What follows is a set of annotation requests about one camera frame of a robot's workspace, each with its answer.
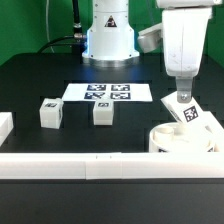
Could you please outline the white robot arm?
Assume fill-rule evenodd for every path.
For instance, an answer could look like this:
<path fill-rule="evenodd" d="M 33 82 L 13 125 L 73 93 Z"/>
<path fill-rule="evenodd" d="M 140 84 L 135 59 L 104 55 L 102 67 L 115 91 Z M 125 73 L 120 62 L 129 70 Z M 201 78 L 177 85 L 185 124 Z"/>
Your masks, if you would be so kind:
<path fill-rule="evenodd" d="M 135 34 L 128 20 L 129 0 L 92 0 L 93 23 L 82 57 L 100 67 L 120 67 L 138 59 L 136 46 L 144 53 L 162 46 L 166 73 L 176 79 L 177 101 L 188 103 L 212 8 L 223 0 L 155 1 L 162 10 L 162 22 Z"/>

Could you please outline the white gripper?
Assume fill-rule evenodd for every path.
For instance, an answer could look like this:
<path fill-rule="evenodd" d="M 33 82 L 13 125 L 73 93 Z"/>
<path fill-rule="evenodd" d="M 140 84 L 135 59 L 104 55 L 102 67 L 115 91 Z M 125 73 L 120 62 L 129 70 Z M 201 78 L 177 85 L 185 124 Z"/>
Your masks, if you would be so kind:
<path fill-rule="evenodd" d="M 210 7 L 170 9 L 162 13 L 165 67 L 169 76 L 177 77 L 179 103 L 191 101 L 192 78 L 199 72 L 211 15 Z"/>

